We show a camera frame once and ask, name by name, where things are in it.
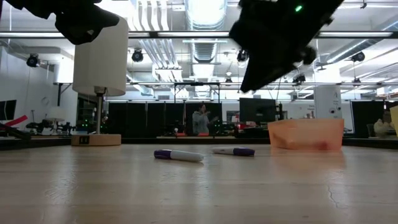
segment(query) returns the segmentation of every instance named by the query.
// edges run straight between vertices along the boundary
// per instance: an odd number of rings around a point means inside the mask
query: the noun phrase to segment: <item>orange plastic bin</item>
[[[341,150],[343,119],[289,119],[268,123],[272,147]]]

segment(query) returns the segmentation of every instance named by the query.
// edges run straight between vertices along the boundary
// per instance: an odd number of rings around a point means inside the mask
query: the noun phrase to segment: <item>monitor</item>
[[[276,101],[270,99],[239,99],[240,121],[273,122],[276,116]]]
[[[13,120],[16,106],[16,100],[0,101],[0,121]]]

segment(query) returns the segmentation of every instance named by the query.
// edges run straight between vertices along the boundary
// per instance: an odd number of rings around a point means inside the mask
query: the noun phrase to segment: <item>green led light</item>
[[[302,10],[303,9],[303,6],[297,6],[294,10],[296,11],[296,12],[299,12],[300,10]]]

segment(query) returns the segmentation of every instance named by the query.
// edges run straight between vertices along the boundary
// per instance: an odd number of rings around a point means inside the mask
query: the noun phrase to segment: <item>purple marker cap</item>
[[[169,149],[156,150],[154,156],[156,159],[171,159],[172,151]]]
[[[234,148],[234,156],[254,156],[256,151],[246,147]]]

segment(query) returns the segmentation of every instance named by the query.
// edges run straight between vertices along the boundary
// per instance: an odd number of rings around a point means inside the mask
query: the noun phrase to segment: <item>wooden lamp base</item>
[[[72,136],[72,146],[120,146],[120,134],[79,134]]]

